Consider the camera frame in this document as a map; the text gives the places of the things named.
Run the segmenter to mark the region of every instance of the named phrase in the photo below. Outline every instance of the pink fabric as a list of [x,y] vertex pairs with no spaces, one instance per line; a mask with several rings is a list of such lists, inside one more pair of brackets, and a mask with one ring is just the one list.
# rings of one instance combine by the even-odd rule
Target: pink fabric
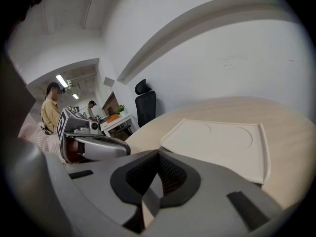
[[56,154],[62,163],[66,163],[60,154],[57,135],[47,135],[42,129],[27,123],[22,126],[19,138],[32,142],[43,152]]

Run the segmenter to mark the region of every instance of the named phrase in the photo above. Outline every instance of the ceiling light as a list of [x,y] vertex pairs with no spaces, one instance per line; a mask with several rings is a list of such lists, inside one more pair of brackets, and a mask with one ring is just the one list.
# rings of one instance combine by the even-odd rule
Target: ceiling light
[[57,78],[57,80],[59,80],[59,82],[61,83],[61,85],[63,85],[65,88],[68,87],[68,84],[65,82],[65,80],[62,78],[61,75],[57,75],[56,78]]

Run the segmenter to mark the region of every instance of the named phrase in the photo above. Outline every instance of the person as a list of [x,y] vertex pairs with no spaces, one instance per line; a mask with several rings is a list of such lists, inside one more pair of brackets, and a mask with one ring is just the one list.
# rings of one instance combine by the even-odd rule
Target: person
[[41,106],[41,117],[45,124],[45,128],[54,133],[58,124],[60,113],[57,107],[57,95],[60,94],[59,84],[51,82],[46,90],[45,101]]
[[94,107],[96,105],[96,103],[93,101],[93,100],[91,100],[90,102],[89,102],[89,104],[88,104],[88,108],[85,110],[85,116],[88,118],[88,119],[90,119],[90,120],[92,120],[92,121],[98,121],[96,118],[95,118],[95,116],[93,115],[93,111],[92,111],[92,108]]

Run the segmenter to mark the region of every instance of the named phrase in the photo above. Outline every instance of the white plastic tray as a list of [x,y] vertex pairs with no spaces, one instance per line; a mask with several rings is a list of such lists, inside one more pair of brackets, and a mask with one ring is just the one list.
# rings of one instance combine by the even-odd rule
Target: white plastic tray
[[263,125],[183,119],[160,141],[173,153],[227,167],[264,184],[271,164]]

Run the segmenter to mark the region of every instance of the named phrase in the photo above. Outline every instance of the desk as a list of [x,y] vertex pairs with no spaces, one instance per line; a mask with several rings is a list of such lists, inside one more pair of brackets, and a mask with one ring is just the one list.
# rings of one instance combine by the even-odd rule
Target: desk
[[315,174],[316,127],[302,114],[262,98],[226,97],[202,101],[161,115],[138,129],[126,140],[132,154],[159,148],[161,138],[184,118],[261,122],[271,157],[271,175],[263,190],[284,209],[304,197]]
[[116,120],[107,123],[106,121],[102,124],[100,124],[101,131],[105,133],[106,136],[110,137],[109,131],[112,130],[113,128],[117,127],[120,124],[123,124],[124,122],[128,121],[131,119],[132,114],[127,114],[122,117],[117,118]]

